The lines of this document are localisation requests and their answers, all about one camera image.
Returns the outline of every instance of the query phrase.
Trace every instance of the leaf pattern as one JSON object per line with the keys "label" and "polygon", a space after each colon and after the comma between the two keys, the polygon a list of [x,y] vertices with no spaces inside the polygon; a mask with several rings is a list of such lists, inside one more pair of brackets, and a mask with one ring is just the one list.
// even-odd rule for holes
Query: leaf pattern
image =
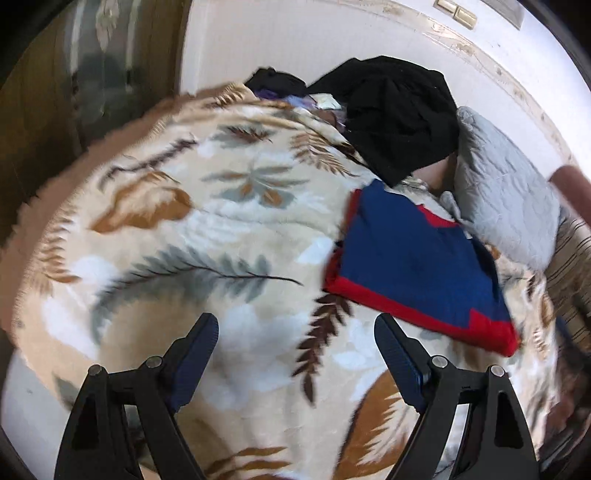
{"label": "leaf pattern", "polygon": [[100,49],[107,51],[107,46],[117,27],[119,19],[119,0],[102,0],[96,11],[95,29]]}
{"label": "leaf pattern", "polygon": [[90,226],[111,233],[124,226],[152,229],[163,220],[181,220],[193,208],[178,182],[161,171],[147,173],[115,193],[113,206]]}
{"label": "leaf pattern", "polygon": [[353,414],[333,480],[372,475],[395,465],[417,418],[386,370]]}
{"label": "leaf pattern", "polygon": [[254,145],[263,140],[271,141],[275,131],[267,130],[259,123],[246,125],[222,125],[221,133],[212,136],[213,140],[222,143],[222,148],[238,148]]}
{"label": "leaf pattern", "polygon": [[[353,153],[355,149],[347,144]],[[351,173],[343,164],[333,155],[329,148],[337,148],[345,153],[347,157],[351,155],[349,150],[344,145],[331,145],[324,137],[314,132],[313,130],[307,129],[305,132],[299,133],[292,137],[291,148],[295,151],[295,159],[300,163],[306,163],[319,170],[328,171],[334,175],[342,175],[343,177],[358,177]]]}
{"label": "leaf pattern", "polygon": [[[282,460],[281,455],[278,455],[285,453],[285,450],[286,447],[245,448],[235,455],[213,462],[203,473],[209,479],[229,480],[231,478],[241,478],[236,476],[238,472],[248,472],[251,470],[277,471],[291,465],[291,462]],[[253,478],[263,480],[280,479],[281,477],[273,473],[265,473]]]}
{"label": "leaf pattern", "polygon": [[538,286],[538,275],[536,272],[527,281],[527,300],[531,301],[535,293],[535,288]]}
{"label": "leaf pattern", "polygon": [[263,255],[250,265],[242,258],[233,262],[227,254],[216,261],[192,247],[186,251],[169,247],[158,252],[157,257],[144,257],[143,264],[135,264],[133,270],[99,294],[90,317],[93,339],[100,343],[102,331],[120,302],[161,293],[180,293],[185,301],[200,303],[221,285],[231,298],[246,293],[248,303],[262,293],[269,280],[303,286],[293,278],[271,275],[270,271],[271,266]]}
{"label": "leaf pattern", "polygon": [[287,208],[295,196],[288,190],[296,185],[307,183],[308,180],[278,179],[275,176],[287,173],[291,167],[260,167],[247,172],[225,170],[203,178],[203,181],[219,180],[223,182],[240,181],[235,188],[224,190],[219,197],[231,202],[248,202],[254,198],[263,207]]}
{"label": "leaf pattern", "polygon": [[491,244],[485,244],[486,248],[488,249],[488,251],[491,253],[492,259],[493,260],[499,260],[501,257],[501,252],[499,251],[499,249],[497,247],[495,247],[494,245]]}
{"label": "leaf pattern", "polygon": [[241,83],[231,83],[218,96],[204,103],[202,108],[226,108],[234,103],[242,102],[252,92]]}
{"label": "leaf pattern", "polygon": [[554,312],[554,304],[552,303],[552,299],[548,294],[547,290],[544,290],[544,294],[542,295],[542,304],[541,308],[541,316],[542,316],[542,325],[544,328],[550,326],[550,324],[556,320],[556,314]]}
{"label": "leaf pattern", "polygon": [[74,223],[72,217],[75,213],[76,210],[69,203],[57,212],[34,255],[30,285],[44,297],[53,295],[53,282],[76,283],[81,280],[67,269],[63,256],[64,234],[68,233],[68,226]]}
{"label": "leaf pattern", "polygon": [[194,148],[198,145],[199,145],[199,142],[195,138],[192,138],[189,140],[184,139],[184,138],[180,138],[178,140],[175,140],[170,145],[169,149],[165,150],[162,153],[159,153],[158,155],[155,155],[155,156],[149,158],[148,160],[140,162],[139,164],[137,164],[133,167],[120,167],[120,166],[115,165],[114,167],[111,167],[109,169],[109,171],[105,175],[103,175],[101,177],[101,179],[99,180],[99,182],[98,182],[99,190],[102,191],[105,188],[105,184],[107,183],[107,181],[113,180],[119,173],[137,173],[139,171],[153,170],[153,169],[163,165],[168,160],[172,160],[174,157],[176,157],[177,155],[179,155],[183,151],[189,150],[189,149]]}
{"label": "leaf pattern", "polygon": [[534,345],[535,350],[538,352],[541,359],[546,360],[549,348],[544,339],[544,332],[540,328],[536,328],[530,341]]}
{"label": "leaf pattern", "polygon": [[318,374],[318,367],[322,364],[323,348],[328,346],[331,337],[337,335],[337,322],[345,325],[343,314],[352,315],[348,300],[338,295],[324,295],[316,299],[316,303],[320,306],[312,314],[314,320],[310,323],[308,337],[298,345],[298,350],[304,351],[297,359],[301,365],[291,374],[292,377],[304,375],[302,390],[311,405],[315,405],[314,375]]}
{"label": "leaf pattern", "polygon": [[263,108],[277,108],[279,110],[291,111],[294,106],[285,100],[267,100],[264,98],[257,98],[256,100],[248,100],[243,102],[244,105],[260,106]]}

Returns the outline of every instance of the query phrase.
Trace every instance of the bed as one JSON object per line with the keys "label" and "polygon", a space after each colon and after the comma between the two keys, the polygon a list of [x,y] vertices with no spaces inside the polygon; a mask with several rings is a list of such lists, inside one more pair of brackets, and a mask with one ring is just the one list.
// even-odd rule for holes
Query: bed
{"label": "bed", "polygon": [[[395,190],[451,219],[429,191],[450,168]],[[220,341],[177,418],[208,478],[385,478],[417,414],[373,341],[379,312],[322,289],[350,193],[374,178],[333,126],[241,84],[167,100],[22,207],[0,262],[3,327],[71,405],[92,364],[136,368],[212,312]],[[554,298],[544,275],[489,249],[522,339],[515,355],[401,324],[457,367],[503,366],[539,452],[561,401]],[[155,475],[139,428],[134,445]]]}

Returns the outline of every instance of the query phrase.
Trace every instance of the floor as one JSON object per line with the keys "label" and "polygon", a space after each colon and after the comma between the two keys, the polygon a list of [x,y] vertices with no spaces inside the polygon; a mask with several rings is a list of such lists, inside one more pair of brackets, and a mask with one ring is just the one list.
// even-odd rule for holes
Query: floor
{"label": "floor", "polygon": [[22,461],[37,480],[53,480],[69,413],[18,351],[12,355],[0,405],[2,428]]}

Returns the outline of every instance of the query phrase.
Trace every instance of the black clothing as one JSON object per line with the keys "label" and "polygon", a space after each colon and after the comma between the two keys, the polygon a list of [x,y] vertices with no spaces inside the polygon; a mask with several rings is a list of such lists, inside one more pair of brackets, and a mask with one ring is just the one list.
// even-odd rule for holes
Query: black clothing
{"label": "black clothing", "polygon": [[390,57],[350,59],[310,85],[312,93],[346,104],[344,136],[390,186],[457,150],[456,104],[434,70]]}
{"label": "black clothing", "polygon": [[272,68],[258,69],[244,85],[253,92],[263,89],[271,90],[279,98],[288,95],[306,96],[306,84],[303,80],[289,73],[277,72]]}

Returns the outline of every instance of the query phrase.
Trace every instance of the gray pillow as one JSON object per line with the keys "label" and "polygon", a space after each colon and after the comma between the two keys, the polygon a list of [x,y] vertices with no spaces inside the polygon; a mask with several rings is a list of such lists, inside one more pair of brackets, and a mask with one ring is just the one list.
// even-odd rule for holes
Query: gray pillow
{"label": "gray pillow", "polygon": [[467,229],[510,259],[544,271],[556,243],[560,202],[528,158],[468,107],[457,111],[454,195]]}

